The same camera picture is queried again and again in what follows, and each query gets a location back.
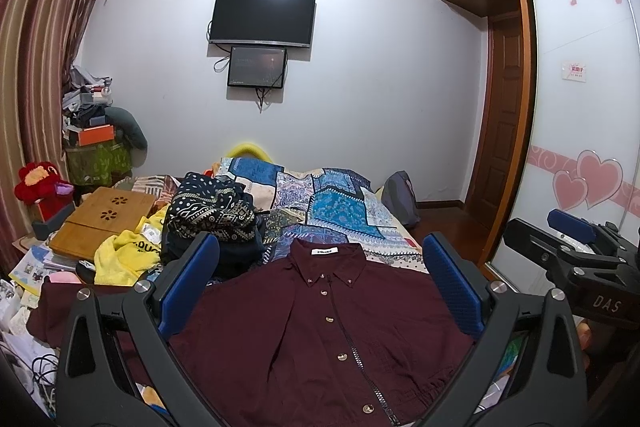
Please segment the grey purple backpack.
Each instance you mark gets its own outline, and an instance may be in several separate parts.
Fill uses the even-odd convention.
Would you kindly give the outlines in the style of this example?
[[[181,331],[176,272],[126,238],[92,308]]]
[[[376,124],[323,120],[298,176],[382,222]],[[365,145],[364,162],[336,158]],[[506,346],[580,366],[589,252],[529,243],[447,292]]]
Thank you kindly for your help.
[[[407,229],[413,228],[421,220],[416,194],[414,194],[408,173],[404,170],[394,172],[385,181],[381,202]]]

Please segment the yellow printed t-shirt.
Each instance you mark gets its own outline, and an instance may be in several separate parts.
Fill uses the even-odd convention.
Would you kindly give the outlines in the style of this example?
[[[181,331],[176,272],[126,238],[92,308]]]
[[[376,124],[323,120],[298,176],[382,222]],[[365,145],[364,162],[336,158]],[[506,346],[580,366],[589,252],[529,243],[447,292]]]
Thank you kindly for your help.
[[[94,254],[94,283],[102,286],[130,287],[141,275],[160,263],[164,206],[151,217],[142,217],[134,229],[107,237]]]

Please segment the navy patterned folded garment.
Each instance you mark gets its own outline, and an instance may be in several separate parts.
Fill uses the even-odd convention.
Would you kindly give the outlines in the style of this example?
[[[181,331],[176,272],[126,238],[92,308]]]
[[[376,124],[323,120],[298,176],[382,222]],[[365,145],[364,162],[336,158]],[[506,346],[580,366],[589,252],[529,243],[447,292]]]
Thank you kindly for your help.
[[[219,260],[214,280],[238,277],[262,262],[262,218],[244,186],[226,176],[187,173],[171,199],[162,231],[160,262],[179,259],[198,233],[216,237]]]

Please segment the black wall television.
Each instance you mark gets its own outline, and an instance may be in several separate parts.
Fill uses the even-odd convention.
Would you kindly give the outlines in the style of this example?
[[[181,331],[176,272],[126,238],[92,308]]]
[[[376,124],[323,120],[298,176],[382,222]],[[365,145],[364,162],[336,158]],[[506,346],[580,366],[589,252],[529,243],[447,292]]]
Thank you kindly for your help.
[[[316,0],[215,0],[208,41],[311,47]]]

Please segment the red plush toy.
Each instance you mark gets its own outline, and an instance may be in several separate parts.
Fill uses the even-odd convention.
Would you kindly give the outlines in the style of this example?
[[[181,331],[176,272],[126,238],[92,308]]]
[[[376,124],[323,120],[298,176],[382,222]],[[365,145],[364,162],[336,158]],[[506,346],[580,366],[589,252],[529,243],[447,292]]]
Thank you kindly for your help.
[[[48,221],[73,202],[74,187],[62,179],[50,161],[29,162],[18,170],[14,196],[27,207],[35,206],[41,221]]]

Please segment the green patterned storage box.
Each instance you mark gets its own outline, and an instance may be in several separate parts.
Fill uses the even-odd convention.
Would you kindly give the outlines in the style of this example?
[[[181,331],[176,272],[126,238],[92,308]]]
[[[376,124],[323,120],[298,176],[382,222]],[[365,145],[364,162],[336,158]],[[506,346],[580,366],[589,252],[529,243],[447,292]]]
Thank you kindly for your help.
[[[112,186],[131,172],[130,150],[108,141],[65,150],[70,182],[79,186]]]

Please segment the blue patchwork quilt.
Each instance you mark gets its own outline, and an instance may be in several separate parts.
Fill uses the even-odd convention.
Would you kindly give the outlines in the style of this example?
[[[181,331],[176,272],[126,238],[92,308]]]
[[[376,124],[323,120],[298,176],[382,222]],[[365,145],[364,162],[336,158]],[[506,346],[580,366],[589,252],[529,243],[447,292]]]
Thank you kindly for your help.
[[[284,258],[294,239],[316,244],[356,243],[370,261],[418,272],[422,249],[355,171],[288,170],[255,158],[224,158],[216,176],[244,186],[265,218],[262,262]]]

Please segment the orange box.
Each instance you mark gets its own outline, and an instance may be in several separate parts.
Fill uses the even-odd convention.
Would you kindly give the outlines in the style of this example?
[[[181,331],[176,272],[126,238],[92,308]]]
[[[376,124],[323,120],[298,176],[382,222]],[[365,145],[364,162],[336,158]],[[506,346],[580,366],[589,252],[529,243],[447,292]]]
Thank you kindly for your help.
[[[114,138],[115,128],[111,124],[82,129],[77,133],[77,143],[79,146],[110,142],[113,141]]]

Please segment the maroon button shirt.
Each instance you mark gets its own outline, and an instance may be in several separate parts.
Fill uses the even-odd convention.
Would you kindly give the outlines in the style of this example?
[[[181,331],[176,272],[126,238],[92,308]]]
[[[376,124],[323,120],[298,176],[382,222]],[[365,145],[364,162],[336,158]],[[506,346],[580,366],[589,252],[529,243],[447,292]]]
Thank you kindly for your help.
[[[429,275],[370,261],[357,244],[298,240],[233,280],[211,277],[169,347],[217,426],[405,426],[436,402],[472,345]],[[27,328],[60,358],[83,287],[131,288],[44,283]],[[130,336],[118,339],[143,401],[162,407]]]

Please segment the small black wall monitor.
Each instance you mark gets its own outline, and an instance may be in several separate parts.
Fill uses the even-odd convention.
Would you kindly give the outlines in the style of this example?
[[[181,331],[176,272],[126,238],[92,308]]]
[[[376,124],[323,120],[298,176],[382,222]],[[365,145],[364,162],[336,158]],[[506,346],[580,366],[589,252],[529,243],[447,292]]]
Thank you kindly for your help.
[[[231,88],[281,89],[286,49],[268,46],[234,46],[231,49],[228,86]]]

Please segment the white sliding wardrobe door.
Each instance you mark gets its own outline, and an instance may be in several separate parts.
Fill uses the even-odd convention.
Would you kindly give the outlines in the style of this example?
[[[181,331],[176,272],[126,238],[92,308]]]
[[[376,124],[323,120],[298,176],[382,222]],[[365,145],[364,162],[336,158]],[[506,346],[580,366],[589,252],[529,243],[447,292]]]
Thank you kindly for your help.
[[[535,98],[512,215],[565,210],[639,239],[639,0],[530,0]]]

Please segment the grey green pillow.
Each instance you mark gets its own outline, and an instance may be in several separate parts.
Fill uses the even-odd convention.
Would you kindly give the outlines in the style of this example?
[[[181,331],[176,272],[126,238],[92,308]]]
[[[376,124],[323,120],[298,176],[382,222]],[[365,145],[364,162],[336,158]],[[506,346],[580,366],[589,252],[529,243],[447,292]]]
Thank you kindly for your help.
[[[122,130],[122,135],[132,148],[136,150],[148,149],[148,140],[134,115],[128,110],[116,106],[107,106],[104,112],[106,120],[118,130]]]

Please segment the brown wooden door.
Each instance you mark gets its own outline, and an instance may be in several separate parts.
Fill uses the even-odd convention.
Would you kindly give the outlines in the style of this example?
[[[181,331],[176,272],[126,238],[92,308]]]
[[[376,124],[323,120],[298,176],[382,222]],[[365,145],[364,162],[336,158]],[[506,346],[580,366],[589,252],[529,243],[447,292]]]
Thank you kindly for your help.
[[[483,228],[495,222],[514,152],[523,82],[522,18],[489,20],[488,69],[480,141],[465,209]]]

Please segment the yellow plastic hoop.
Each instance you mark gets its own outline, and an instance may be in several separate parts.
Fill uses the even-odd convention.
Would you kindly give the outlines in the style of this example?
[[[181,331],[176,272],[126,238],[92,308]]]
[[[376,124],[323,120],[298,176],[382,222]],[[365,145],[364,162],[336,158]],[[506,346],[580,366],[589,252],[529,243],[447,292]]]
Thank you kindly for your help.
[[[231,150],[228,150],[227,153],[224,154],[226,157],[230,158],[254,158],[265,162],[271,162],[271,157],[266,153],[266,151],[258,146],[257,144],[250,142],[243,142],[235,147],[232,147]]]

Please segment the striped red curtain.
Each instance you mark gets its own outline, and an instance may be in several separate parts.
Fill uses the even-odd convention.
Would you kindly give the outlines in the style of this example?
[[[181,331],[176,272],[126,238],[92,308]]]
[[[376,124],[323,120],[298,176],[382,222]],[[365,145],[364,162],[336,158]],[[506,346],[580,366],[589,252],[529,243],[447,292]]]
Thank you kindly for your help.
[[[51,161],[67,169],[62,98],[96,0],[1,0],[1,271],[21,256],[14,239],[30,229],[13,193],[20,169]]]

